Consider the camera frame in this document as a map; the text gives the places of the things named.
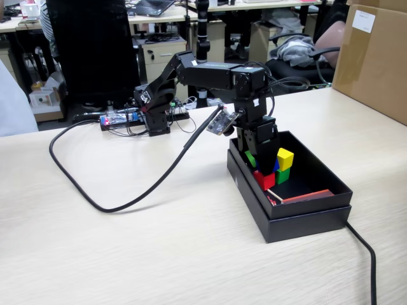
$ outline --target white table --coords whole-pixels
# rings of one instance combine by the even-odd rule
[[[151,24],[164,22],[182,22],[185,21],[186,10],[182,6],[171,6],[159,17],[135,16],[129,17],[129,24]],[[198,20],[197,13],[189,10],[188,15],[191,21]],[[9,33],[15,31],[27,31],[41,29],[41,23],[18,25],[22,21],[22,17],[13,17],[10,21],[0,24],[0,33]]]
[[[300,0],[287,0],[278,2],[263,2],[263,3],[244,3],[237,2],[235,5],[222,5],[222,6],[212,6],[208,9],[208,12],[212,13],[215,11],[240,11],[240,10],[260,10],[263,8],[291,8],[293,6],[310,6],[318,5],[321,1],[315,0],[311,2],[301,2]],[[197,8],[195,2],[188,3],[188,6],[192,8]]]
[[[276,99],[279,130],[354,192],[349,221],[376,251],[378,303],[404,304],[407,127],[332,89]],[[212,111],[191,117],[199,125]],[[0,304],[370,304],[370,256],[347,229],[265,243],[226,169],[229,138],[203,132],[158,189],[108,215],[52,161],[59,131],[0,139]],[[55,154],[115,207],[155,182],[189,137],[176,124],[139,139],[82,126]]]

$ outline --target colored block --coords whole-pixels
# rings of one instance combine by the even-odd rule
[[[269,188],[273,187],[275,184],[275,176],[274,173],[268,176],[263,176],[261,172],[256,170],[253,173],[254,178],[256,179],[257,183],[259,184],[260,188],[264,191],[267,191]]]
[[[275,183],[277,183],[277,184],[281,184],[281,183],[287,181],[288,178],[290,178],[290,169],[287,169],[284,171],[277,170],[275,172]]]
[[[274,168],[273,168],[273,172],[277,171],[280,169],[280,165],[279,165],[279,159],[275,160],[275,164],[274,164]]]
[[[250,164],[253,166],[253,168],[256,168],[256,159],[254,159],[254,156],[250,153],[250,151],[245,152],[247,159],[249,159]]]
[[[280,170],[284,171],[293,165],[294,154],[287,149],[280,148],[277,159],[279,161]]]

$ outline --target red cube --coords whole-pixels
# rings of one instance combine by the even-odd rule
[[[274,173],[268,176],[263,176],[261,172],[256,170],[254,173],[254,178],[257,180],[257,183],[261,187],[262,190],[267,191],[269,188],[273,187],[275,184],[275,177]]]

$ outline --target robotic arm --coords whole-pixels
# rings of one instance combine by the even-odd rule
[[[275,118],[266,113],[269,87],[264,68],[215,62],[198,65],[191,51],[175,54],[161,76],[148,85],[136,87],[134,92],[150,135],[170,132],[165,111],[176,95],[176,79],[183,85],[229,91],[239,113],[233,122],[239,151],[250,151],[263,175],[273,172],[280,139]],[[232,133],[232,126],[224,132]]]

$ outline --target black chair backrest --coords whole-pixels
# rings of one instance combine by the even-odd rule
[[[140,85],[125,0],[46,0],[69,96],[133,96]]]

